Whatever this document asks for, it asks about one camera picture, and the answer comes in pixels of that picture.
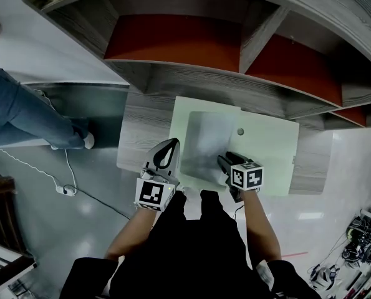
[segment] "fiducial marker cube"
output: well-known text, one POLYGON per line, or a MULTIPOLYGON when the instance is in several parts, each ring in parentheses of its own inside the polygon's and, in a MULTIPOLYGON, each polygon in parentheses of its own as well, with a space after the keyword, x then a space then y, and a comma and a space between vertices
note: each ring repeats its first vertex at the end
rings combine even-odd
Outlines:
POLYGON ((231 166, 231 184, 244 191, 262 187, 263 179, 264 167, 256 162, 231 166))
POLYGON ((163 212, 175 193, 175 185, 137 179, 135 204, 138 207, 163 212))

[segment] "white wall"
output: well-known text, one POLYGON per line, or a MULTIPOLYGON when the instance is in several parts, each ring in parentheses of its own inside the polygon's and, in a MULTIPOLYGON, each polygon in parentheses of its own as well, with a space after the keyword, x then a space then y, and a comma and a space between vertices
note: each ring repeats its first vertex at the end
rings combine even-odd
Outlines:
POLYGON ((21 0, 0 0, 0 67, 22 83, 127 84, 21 0))

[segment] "human arm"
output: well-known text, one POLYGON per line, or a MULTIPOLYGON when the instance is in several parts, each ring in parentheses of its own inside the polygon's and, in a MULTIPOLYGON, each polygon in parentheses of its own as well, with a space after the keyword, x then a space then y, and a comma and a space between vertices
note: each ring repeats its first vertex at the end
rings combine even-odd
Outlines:
POLYGON ((105 259, 118 260, 142 245, 149 237, 156 218, 156 212, 138 208, 130 221, 110 244, 105 259))
POLYGON ((241 191, 249 256, 253 267, 262 260, 281 260, 281 248, 255 191, 241 191))

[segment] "white plug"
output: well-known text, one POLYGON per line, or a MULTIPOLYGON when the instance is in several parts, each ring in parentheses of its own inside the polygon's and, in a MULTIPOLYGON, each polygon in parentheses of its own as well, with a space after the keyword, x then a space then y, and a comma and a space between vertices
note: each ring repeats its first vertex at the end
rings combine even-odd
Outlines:
POLYGON ((64 189, 62 186, 56 186, 56 191, 59 194, 62 194, 62 195, 65 195, 65 196, 70 196, 70 197, 75 196, 74 190, 71 189, 71 188, 66 188, 65 187, 65 189, 64 189))

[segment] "shoe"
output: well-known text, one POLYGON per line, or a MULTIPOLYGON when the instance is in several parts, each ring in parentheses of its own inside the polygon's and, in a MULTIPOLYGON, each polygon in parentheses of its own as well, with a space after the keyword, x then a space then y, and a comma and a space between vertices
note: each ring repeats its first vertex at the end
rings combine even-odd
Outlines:
POLYGON ((87 137, 83 139, 84 140, 84 147, 90 150, 94 144, 95 144, 95 138, 93 134, 90 132, 88 133, 87 137))

